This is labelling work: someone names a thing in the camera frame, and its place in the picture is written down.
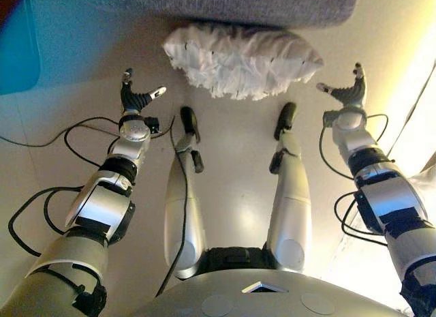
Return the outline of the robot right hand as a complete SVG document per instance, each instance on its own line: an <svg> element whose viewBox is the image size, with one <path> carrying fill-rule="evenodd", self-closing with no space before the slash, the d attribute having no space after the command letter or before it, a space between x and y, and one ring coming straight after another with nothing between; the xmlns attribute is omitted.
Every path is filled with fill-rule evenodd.
<svg viewBox="0 0 436 317"><path fill-rule="evenodd" d="M325 83L316 84L316 89L322 93L332 96L342 103L343 106L355 106L364 108L367 99L367 84L364 68L359 62L356 62L353 68L354 84L350 87L331 87Z"/></svg>

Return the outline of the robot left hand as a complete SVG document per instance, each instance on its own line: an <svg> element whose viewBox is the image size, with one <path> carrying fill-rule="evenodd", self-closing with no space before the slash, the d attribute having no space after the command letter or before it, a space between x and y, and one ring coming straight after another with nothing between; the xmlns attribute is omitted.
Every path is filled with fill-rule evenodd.
<svg viewBox="0 0 436 317"><path fill-rule="evenodd" d="M149 105L153 100L161 97L166 91L165 86L160 86L148 93L136 93L131 90L131 77L133 70L127 68L122 75L121 80L121 102L123 110L136 110L141 112L143 108Z"/></svg>

